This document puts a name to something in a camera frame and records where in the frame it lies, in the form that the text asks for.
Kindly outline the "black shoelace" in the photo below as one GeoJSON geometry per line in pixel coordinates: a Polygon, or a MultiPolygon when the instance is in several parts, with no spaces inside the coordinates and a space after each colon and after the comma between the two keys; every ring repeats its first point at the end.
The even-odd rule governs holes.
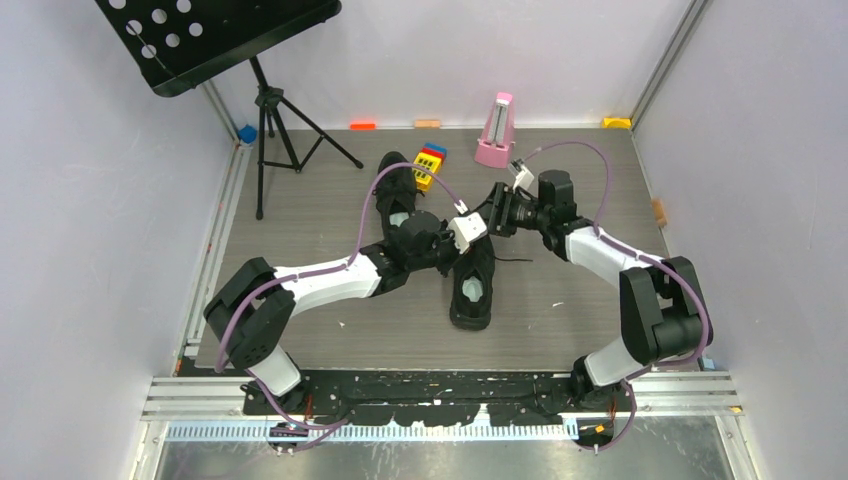
{"type": "Polygon", "coordinates": [[[503,258],[499,256],[495,256],[494,259],[495,261],[504,263],[532,263],[534,261],[529,258],[503,258]]]}

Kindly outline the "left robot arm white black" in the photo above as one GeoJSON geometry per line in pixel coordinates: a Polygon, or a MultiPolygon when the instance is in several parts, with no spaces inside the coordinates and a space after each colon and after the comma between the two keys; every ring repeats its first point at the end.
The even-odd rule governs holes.
{"type": "Polygon", "coordinates": [[[219,341],[215,369],[231,365],[253,375],[280,412],[298,412],[307,398],[300,369],[280,344],[289,320],[348,299],[383,295],[405,285],[411,273],[446,272],[479,238],[486,224],[477,213],[449,221],[415,211],[388,237],[351,256],[301,267],[247,261],[204,309],[219,341]]]}

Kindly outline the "black shoe with laces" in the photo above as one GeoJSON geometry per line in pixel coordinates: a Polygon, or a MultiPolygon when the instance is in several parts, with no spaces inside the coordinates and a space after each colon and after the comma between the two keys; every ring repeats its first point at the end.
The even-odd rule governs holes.
{"type": "Polygon", "coordinates": [[[453,266],[451,323],[461,330],[480,331],[491,321],[495,255],[486,236],[474,243],[453,266]]]}

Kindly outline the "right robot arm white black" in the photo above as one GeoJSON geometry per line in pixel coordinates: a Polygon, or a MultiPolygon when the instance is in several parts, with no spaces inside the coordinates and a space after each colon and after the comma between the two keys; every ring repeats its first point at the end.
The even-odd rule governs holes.
{"type": "Polygon", "coordinates": [[[498,182],[476,210],[490,233],[536,231],[558,258],[617,289],[619,336],[578,358],[569,375],[569,394],[580,408],[596,410],[610,398],[612,385],[660,363],[694,361],[711,343],[713,328],[693,263],[628,246],[580,215],[568,172],[542,172],[536,194],[498,182]]]}

